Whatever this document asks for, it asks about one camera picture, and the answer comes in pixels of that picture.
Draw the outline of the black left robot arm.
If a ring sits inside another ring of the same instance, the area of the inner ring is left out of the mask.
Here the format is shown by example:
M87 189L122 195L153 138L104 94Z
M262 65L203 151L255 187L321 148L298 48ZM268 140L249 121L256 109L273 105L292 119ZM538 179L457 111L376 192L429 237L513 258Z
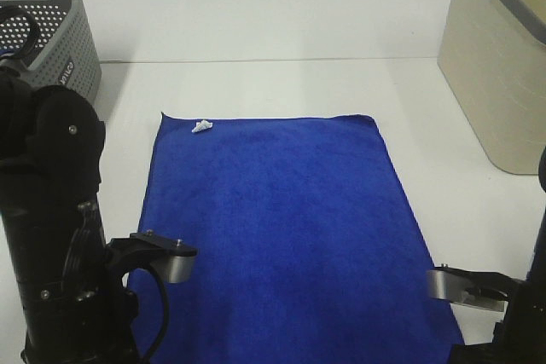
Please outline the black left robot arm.
M106 129L89 102L61 85L33 88L1 72L1 220L26 322L25 363L147 363L137 295L124 276L155 280L168 255L153 234L107 240L98 203Z

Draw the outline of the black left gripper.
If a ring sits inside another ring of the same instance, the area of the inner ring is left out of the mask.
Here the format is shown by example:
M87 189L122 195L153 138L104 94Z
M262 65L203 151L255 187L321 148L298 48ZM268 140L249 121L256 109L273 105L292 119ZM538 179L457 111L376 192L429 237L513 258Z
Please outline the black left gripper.
M25 363L148 363L170 325L171 242L131 235L109 243L97 235L19 239L19 294L26 322ZM140 353L131 329L137 295L123 277L148 272L160 295L161 322Z

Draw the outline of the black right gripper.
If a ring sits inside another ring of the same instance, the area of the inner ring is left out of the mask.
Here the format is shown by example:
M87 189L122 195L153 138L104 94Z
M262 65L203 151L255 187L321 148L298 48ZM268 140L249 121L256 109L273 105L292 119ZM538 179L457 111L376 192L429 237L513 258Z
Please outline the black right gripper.
M489 343L451 347L449 363L544 363L545 273L530 272L506 305Z

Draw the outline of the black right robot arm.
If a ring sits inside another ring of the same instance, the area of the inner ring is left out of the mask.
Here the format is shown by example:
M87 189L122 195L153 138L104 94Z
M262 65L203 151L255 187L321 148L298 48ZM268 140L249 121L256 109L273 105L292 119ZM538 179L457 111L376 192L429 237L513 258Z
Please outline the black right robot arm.
M412 200L437 269L461 270L472 298L500 295L501 312L455 303L449 363L545 361L545 192L539 177L499 170L483 154Z

